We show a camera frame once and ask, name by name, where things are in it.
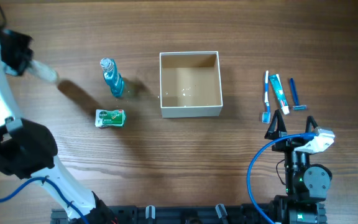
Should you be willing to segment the blue mouthwash bottle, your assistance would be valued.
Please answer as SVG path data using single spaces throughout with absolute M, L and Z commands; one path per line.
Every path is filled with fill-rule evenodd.
M 110 87 L 111 93 L 116 98 L 121 98 L 124 93 L 124 79 L 117 70 L 116 63 L 111 58 L 102 58 L 100 66 L 103 71 L 103 77 L 106 84 Z

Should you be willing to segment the green Dettol soap bar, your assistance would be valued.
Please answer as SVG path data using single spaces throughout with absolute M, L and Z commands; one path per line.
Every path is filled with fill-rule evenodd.
M 118 127 L 121 128 L 126 122 L 124 110 L 96 110 L 95 126 L 97 128 Z

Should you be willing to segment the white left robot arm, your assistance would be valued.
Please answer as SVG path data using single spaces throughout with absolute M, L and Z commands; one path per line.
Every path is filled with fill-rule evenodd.
M 64 208 L 70 223 L 117 223 L 114 212 L 62 164 L 50 130 L 21 113 L 6 74 L 21 76 L 33 64 L 32 38 L 4 26 L 0 22 L 0 172 L 24 183 L 0 198 L 0 203 L 36 183 Z

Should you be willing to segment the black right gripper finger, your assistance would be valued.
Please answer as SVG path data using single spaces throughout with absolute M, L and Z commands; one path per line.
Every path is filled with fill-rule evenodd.
M 270 126 L 264 136 L 265 139 L 276 140 L 287 135 L 287 129 L 280 110 L 275 110 Z
M 318 127 L 317 122 L 315 121 L 315 119 L 313 118 L 313 116 L 308 116 L 306 119 L 306 128 L 305 128 L 305 132 L 306 133 L 311 133 L 313 132 L 313 130 Z

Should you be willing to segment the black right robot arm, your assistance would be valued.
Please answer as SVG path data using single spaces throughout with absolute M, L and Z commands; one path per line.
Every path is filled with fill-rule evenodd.
M 272 150 L 284 153 L 285 195 L 269 203 L 267 216 L 273 223 L 323 224 L 328 222 L 323 202 L 333 178 L 321 164 L 311 164 L 310 156 L 324 152 L 334 143 L 335 135 L 307 117 L 302 137 L 290 137 L 279 110 L 273 114 L 265 139 L 276 140 Z

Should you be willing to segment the white lotion tube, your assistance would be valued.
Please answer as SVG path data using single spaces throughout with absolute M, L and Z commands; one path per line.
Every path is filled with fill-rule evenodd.
M 27 71 L 33 76 L 49 83 L 57 83 L 60 79 L 56 70 L 36 60 L 30 62 Z

